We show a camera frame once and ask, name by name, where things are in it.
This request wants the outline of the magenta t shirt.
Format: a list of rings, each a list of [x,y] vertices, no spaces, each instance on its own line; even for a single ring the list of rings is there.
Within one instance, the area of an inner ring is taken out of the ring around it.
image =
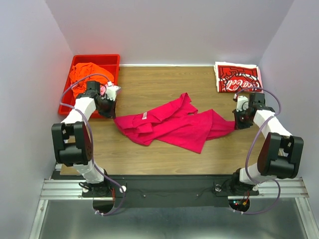
[[[137,115],[117,117],[118,130],[132,142],[149,146],[154,140],[201,153],[208,140],[232,133],[235,122],[210,109],[198,112],[188,93]]]

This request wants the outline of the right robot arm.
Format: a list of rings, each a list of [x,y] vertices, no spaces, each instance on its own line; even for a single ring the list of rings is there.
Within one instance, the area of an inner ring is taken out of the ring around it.
[[[234,95],[236,109],[235,129],[246,129],[257,125],[265,138],[257,162],[245,164],[237,169],[229,182],[235,194],[251,192],[257,185],[274,179],[293,179],[297,176],[304,140],[293,136],[277,119],[278,113],[266,105],[263,93],[252,93],[249,97]]]

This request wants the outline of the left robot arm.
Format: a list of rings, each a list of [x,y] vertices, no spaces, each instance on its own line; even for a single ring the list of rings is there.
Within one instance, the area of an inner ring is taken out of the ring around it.
[[[51,127],[54,154],[57,163],[74,168],[84,177],[85,181],[79,184],[84,196],[107,197],[115,192],[106,170],[93,159],[93,134],[88,120],[94,111],[114,119],[121,88],[112,82],[101,85],[88,81],[86,84],[86,91],[76,97],[74,105],[64,104],[71,109],[68,116]]]

